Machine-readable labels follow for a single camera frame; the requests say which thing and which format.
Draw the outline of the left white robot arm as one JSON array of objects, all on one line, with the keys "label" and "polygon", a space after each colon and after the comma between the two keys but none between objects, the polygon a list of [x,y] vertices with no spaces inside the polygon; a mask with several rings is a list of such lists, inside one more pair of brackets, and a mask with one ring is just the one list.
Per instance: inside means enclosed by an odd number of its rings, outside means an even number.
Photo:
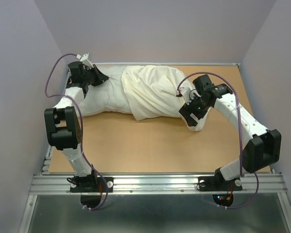
[{"label": "left white robot arm", "polygon": [[44,111],[47,139],[69,161],[74,176],[68,179],[75,192],[101,190],[97,172],[85,158],[82,149],[83,124],[79,104],[85,99],[89,86],[99,86],[109,78],[91,62],[75,61],[68,64],[65,93],[52,108]]}]

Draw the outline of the white pillow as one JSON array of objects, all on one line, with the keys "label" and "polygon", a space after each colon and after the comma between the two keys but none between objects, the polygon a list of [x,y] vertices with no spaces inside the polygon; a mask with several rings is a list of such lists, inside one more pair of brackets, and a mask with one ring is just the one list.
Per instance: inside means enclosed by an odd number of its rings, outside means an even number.
[{"label": "white pillow", "polygon": [[99,66],[109,79],[99,86],[89,86],[88,93],[79,104],[82,116],[93,116],[102,112],[131,114],[131,109],[122,84],[125,66]]}]

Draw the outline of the cream pillowcase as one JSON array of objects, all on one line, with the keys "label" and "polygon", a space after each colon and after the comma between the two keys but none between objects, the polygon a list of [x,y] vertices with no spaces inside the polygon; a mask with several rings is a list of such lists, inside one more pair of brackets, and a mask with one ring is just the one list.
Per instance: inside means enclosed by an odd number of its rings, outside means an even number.
[{"label": "cream pillowcase", "polygon": [[180,89],[185,97],[177,97],[177,87],[185,74],[169,66],[127,66],[121,75],[124,93],[130,111],[137,121],[156,118],[181,118],[188,124],[179,110],[196,91],[191,81],[185,80]]}]

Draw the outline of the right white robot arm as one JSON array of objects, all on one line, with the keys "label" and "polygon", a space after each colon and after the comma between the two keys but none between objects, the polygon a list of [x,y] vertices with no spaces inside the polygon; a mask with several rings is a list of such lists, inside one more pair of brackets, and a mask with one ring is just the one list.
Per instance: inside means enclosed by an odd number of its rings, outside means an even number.
[{"label": "right white robot arm", "polygon": [[221,113],[239,134],[239,158],[216,169],[213,176],[203,178],[201,191],[224,191],[235,180],[252,174],[279,160],[281,133],[259,123],[241,104],[235,88],[224,80],[215,85],[209,72],[199,72],[193,88],[179,83],[176,96],[184,99],[179,113],[191,131],[203,129],[210,109]]}]

